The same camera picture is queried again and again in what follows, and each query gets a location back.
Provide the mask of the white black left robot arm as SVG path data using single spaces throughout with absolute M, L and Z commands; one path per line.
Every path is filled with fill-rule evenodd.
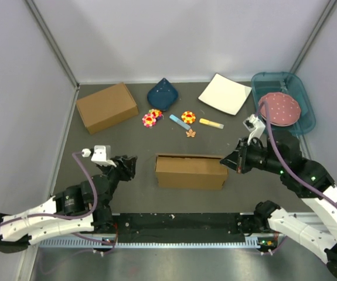
M 81 233 L 115 234 L 110 202 L 121 181 L 135 177 L 137 157 L 116 156 L 98 165 L 99 174 L 85 171 L 86 180 L 66 188 L 20 214 L 0 213 L 0 252 L 16 253 L 49 238 Z

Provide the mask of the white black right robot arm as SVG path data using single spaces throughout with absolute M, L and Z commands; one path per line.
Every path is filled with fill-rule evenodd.
M 238 174 L 256 168 L 279 175 L 282 184 L 318 216 L 328 232 L 300 221 L 269 200 L 256 205 L 254 225 L 261 232 L 279 232 L 307 248 L 337 279 L 337 187 L 323 165 L 303 157 L 294 135 L 274 131 L 266 145 L 258 138 L 251 142 L 241 138 L 220 163 Z

